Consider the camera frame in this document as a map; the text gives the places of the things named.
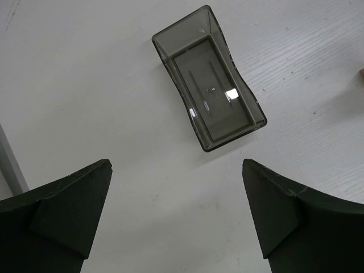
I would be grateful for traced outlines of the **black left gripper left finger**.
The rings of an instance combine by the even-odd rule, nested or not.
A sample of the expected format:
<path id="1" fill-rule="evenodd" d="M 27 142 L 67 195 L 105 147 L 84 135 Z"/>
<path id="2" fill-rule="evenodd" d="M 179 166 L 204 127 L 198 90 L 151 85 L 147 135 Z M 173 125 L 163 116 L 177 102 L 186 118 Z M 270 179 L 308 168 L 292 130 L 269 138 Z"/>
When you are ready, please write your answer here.
<path id="1" fill-rule="evenodd" d="M 89 258 L 112 164 L 99 160 L 1 200 L 1 272 L 80 272 Z"/>

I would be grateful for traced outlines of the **plain light wood block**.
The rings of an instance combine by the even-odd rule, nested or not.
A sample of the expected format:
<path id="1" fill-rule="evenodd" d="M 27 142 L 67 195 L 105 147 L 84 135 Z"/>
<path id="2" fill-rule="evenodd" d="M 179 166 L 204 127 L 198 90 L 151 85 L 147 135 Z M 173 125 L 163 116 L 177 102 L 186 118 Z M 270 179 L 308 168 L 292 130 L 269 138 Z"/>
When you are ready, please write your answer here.
<path id="1" fill-rule="evenodd" d="M 364 78 L 364 69 L 363 68 L 359 71 L 359 74 L 362 76 L 362 78 Z"/>

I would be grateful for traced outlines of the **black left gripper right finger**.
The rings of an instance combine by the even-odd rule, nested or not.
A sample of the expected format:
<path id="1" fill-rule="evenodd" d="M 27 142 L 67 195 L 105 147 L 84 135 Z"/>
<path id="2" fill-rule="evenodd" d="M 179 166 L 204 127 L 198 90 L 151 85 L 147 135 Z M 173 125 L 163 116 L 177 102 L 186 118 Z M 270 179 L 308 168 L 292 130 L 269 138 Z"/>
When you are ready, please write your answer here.
<path id="1" fill-rule="evenodd" d="M 363 272 L 363 205 L 246 159 L 242 177 L 272 272 Z"/>

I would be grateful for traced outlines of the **smoky transparent plastic bin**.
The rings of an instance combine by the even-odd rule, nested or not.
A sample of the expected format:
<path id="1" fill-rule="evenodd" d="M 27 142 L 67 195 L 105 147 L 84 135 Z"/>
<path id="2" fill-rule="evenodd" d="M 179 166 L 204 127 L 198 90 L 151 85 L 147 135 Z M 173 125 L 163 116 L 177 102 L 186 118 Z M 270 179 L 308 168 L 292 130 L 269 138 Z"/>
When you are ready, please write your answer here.
<path id="1" fill-rule="evenodd" d="M 151 40 L 205 152 L 267 124 L 258 100 L 234 64 L 210 6 L 188 14 Z"/>

